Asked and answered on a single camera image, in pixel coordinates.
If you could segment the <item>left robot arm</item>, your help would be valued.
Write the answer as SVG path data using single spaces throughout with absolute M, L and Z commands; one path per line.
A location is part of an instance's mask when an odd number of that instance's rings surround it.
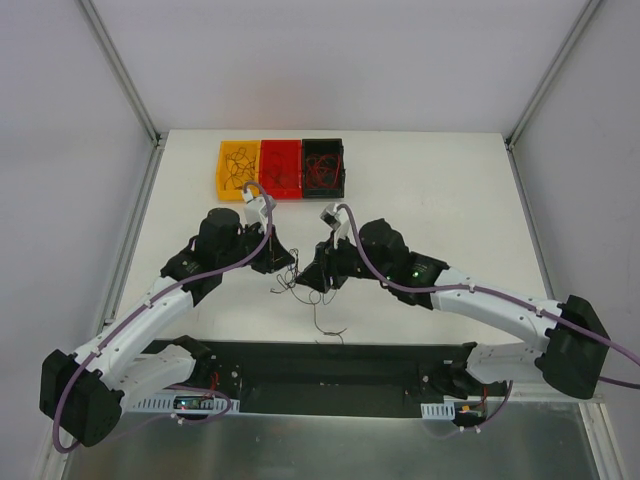
M 165 388 L 216 396 L 212 353 L 199 341 L 183 335 L 149 358 L 139 354 L 212 293 L 225 273 L 249 266 L 270 274 L 292 262 L 277 238 L 273 210 L 261 199 L 241 215 L 210 210 L 134 307 L 72 353 L 55 350 L 44 360 L 39 408 L 53 422 L 54 448 L 70 453 L 102 442 L 123 413 Z

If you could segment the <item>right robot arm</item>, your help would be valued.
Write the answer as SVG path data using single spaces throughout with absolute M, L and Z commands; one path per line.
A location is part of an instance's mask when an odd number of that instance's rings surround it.
M 587 300 L 537 299 L 476 283 L 446 262 L 410 250 L 383 219 L 366 223 L 358 238 L 353 244 L 344 229 L 334 230 L 317 244 L 297 283 L 326 293 L 349 278 L 377 280 L 405 304 L 461 315 L 514 336 L 511 344 L 470 345 L 467 359 L 450 369 L 451 385 L 461 394 L 494 382 L 545 381 L 569 397 L 593 397 L 609 336 Z

